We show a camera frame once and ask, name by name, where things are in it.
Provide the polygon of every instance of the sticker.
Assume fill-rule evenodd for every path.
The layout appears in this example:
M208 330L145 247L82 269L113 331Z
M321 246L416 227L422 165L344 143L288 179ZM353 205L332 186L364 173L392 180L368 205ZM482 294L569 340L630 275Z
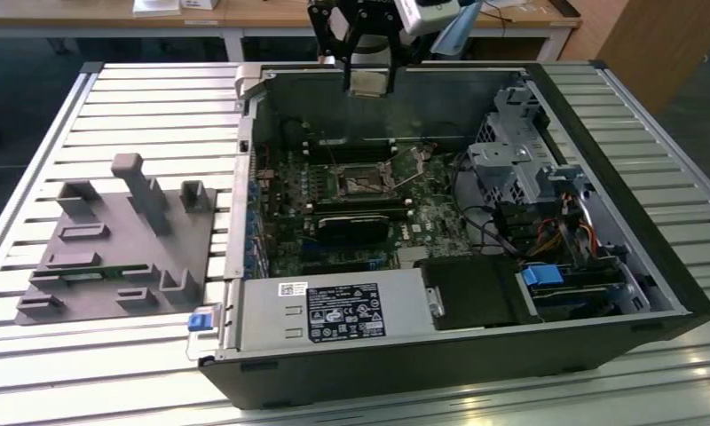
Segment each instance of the sticker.
M185 20L185 25L217 25L217 20Z
M101 273L76 273L73 275L62 275L60 278L62 278L64 281L81 281L81 280L101 280L102 274Z
M308 289L306 282L281 282L280 283L280 297L284 296L302 296Z
M385 335L376 283L308 288L308 336L313 343Z

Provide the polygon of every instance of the table leg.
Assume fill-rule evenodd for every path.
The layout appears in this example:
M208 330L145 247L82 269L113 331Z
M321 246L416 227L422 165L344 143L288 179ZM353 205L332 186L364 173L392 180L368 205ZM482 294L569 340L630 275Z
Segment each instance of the table leg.
M224 45L226 46L226 56L229 62L244 62L245 52L241 48L242 30L241 28L226 28L221 32Z
M557 60L566 45L571 28L551 28L536 60Z

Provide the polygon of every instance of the gray carpet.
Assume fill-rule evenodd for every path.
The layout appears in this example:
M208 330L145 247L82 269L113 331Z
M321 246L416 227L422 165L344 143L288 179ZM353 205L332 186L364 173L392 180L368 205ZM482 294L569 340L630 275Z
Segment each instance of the gray carpet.
M148 40L141 46L129 43L114 53L92 41L88 44L81 46L84 55L73 43L70 54L56 55L44 39L0 40L0 166L18 166L0 169L0 212L22 173L20 166L30 161L84 59L101 60L112 54L137 55L136 60L144 62L222 59L220 40L218 45L194 39L168 44ZM658 118L710 177L710 53Z

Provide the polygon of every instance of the warning label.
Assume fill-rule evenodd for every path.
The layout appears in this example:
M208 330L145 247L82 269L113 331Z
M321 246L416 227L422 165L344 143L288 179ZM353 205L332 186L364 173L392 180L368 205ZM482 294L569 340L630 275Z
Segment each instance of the warning label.
M376 283L308 288L308 312L313 343L386 335Z

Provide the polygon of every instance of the blue latch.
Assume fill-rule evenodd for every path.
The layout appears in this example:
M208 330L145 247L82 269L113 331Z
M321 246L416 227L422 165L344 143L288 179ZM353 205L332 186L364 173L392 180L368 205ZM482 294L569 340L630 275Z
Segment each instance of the blue latch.
M524 282L526 286L551 286L563 283L554 264L533 264L524 269Z
M193 313L189 315L189 331L208 331L213 329L213 315L210 313Z

